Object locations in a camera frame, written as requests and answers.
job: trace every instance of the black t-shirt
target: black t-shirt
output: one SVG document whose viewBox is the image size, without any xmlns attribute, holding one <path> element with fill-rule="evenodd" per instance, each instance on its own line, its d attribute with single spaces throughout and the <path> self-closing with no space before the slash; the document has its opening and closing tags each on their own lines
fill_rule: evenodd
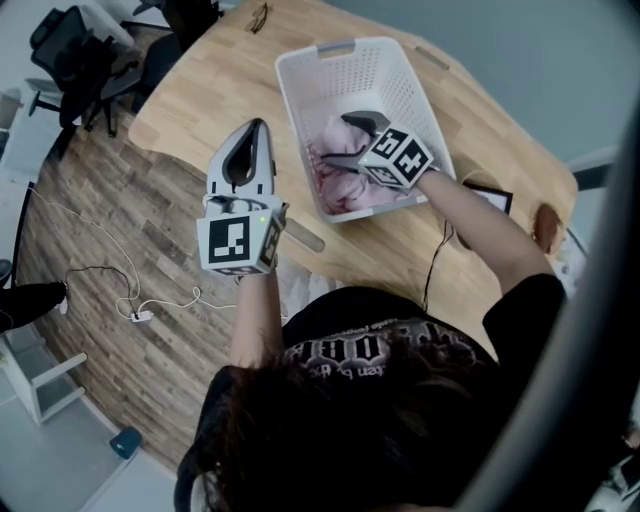
<svg viewBox="0 0 640 512">
<path fill-rule="evenodd" d="M 392 341 L 411 344 L 430 362 L 467 368 L 467 388 L 469 383 L 472 387 L 492 383 L 492 393 L 486 393 L 489 403 L 482 405 L 483 415 L 491 416 L 491 421 L 484 425 L 485 432 L 477 432 L 492 441 L 522 394 L 564 299 L 560 282 L 543 274 L 525 279 L 502 297 L 483 321 L 497 364 L 469 336 L 428 316 L 412 301 L 370 288 L 344 288 L 314 301 L 283 327 L 285 358 L 307 367 L 317 378 L 339 374 L 347 382 L 364 382 L 384 373 Z M 199 439 L 221 421 L 220 398 L 232 389 L 233 371 L 226 366 L 213 379 L 191 455 Z M 483 446 L 475 454 L 479 460 L 469 463 L 469 471 L 486 449 Z"/>
</svg>

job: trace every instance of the blue object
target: blue object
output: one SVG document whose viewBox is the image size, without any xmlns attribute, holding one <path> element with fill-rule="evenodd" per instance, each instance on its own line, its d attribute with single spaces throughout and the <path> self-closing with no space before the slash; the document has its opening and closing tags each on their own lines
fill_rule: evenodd
<svg viewBox="0 0 640 512">
<path fill-rule="evenodd" d="M 127 427 L 114 437 L 109 444 L 113 451 L 123 459 L 130 459 L 140 446 L 142 435 L 133 427 Z"/>
</svg>

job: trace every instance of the forearm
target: forearm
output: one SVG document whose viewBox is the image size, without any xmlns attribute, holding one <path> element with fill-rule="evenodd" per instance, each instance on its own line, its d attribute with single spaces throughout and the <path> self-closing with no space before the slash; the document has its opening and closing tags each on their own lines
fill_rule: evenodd
<svg viewBox="0 0 640 512">
<path fill-rule="evenodd" d="M 240 281 L 238 289 L 230 362 L 234 366 L 256 367 L 266 354 L 277 354 L 282 350 L 276 271 L 267 275 L 248 275 Z"/>
<path fill-rule="evenodd" d="M 535 242 L 507 215 L 441 172 L 427 172 L 418 188 L 487 266 L 502 292 L 535 274 L 552 274 Z"/>
</svg>

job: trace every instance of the brown object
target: brown object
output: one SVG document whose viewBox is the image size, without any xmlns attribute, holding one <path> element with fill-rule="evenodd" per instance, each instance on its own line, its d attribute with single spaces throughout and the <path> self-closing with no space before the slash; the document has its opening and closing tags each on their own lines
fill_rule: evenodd
<svg viewBox="0 0 640 512">
<path fill-rule="evenodd" d="M 561 226 L 560 218 L 553 207 L 546 203 L 540 205 L 533 225 L 533 239 L 545 254 L 551 253 L 551 247 Z"/>
<path fill-rule="evenodd" d="M 357 37 L 400 42 L 424 87 L 458 176 L 489 173 L 513 192 L 511 218 L 529 230 L 541 202 L 566 225 L 576 198 L 573 175 L 531 139 L 454 59 L 424 39 L 312 0 L 270 1 L 257 34 L 245 31 L 264 2 L 230 10 L 176 63 L 133 122 L 139 147 L 177 157 L 203 173 L 229 134 L 264 119 L 278 167 L 276 193 L 289 218 L 324 243 L 314 250 L 289 235 L 279 251 L 310 271 L 368 284 L 421 302 L 434 251 L 442 240 L 428 205 L 331 225 L 316 213 L 275 71 L 276 58 L 310 45 Z M 445 247 L 431 280 L 429 312 L 485 346 L 482 317 L 500 297 L 497 280 L 469 251 Z"/>
</svg>

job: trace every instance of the clothing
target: clothing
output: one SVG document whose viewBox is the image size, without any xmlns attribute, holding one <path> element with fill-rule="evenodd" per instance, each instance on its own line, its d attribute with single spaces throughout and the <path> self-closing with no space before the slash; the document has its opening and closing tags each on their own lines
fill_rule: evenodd
<svg viewBox="0 0 640 512">
<path fill-rule="evenodd" d="M 307 149 L 316 186 L 329 212 L 337 214 L 364 210 L 406 197 L 397 190 L 372 183 L 363 174 L 335 169 L 322 161 L 321 155 L 354 154 L 370 142 L 371 137 L 367 132 L 332 116 L 318 140 L 309 144 Z"/>
<path fill-rule="evenodd" d="M 60 304 L 66 295 L 67 287 L 61 282 L 0 289 L 0 332 L 33 322 Z"/>
<path fill-rule="evenodd" d="M 465 368 L 464 382 L 459 384 L 477 401 L 471 415 L 455 423 L 456 453 L 451 457 L 447 457 L 449 452 L 434 454 L 439 464 L 428 468 L 433 471 L 432 479 L 425 480 L 423 473 L 417 473 L 415 482 L 407 479 L 406 485 L 399 484 L 404 489 L 398 502 L 420 503 L 425 481 L 438 480 L 429 488 L 429 499 L 435 500 L 430 504 L 449 505 L 473 476 L 511 414 L 564 298 L 562 285 L 554 276 L 537 275 L 521 282 L 491 308 L 483 323 L 498 354 L 498 365 L 469 336 L 428 316 L 410 300 L 370 288 L 342 288 L 320 297 L 283 327 L 286 358 L 305 365 L 315 378 L 339 375 L 344 386 L 377 386 L 392 342 L 418 348 L 433 367 L 446 363 Z M 222 368 L 211 383 L 194 446 L 178 470 L 179 482 L 181 472 L 191 467 L 200 443 L 224 421 L 221 398 L 232 390 L 234 371 L 230 366 Z M 405 439 L 397 443 L 406 449 L 401 453 L 410 453 L 409 459 L 422 457 L 419 447 L 412 451 L 413 445 L 403 444 Z"/>
</svg>

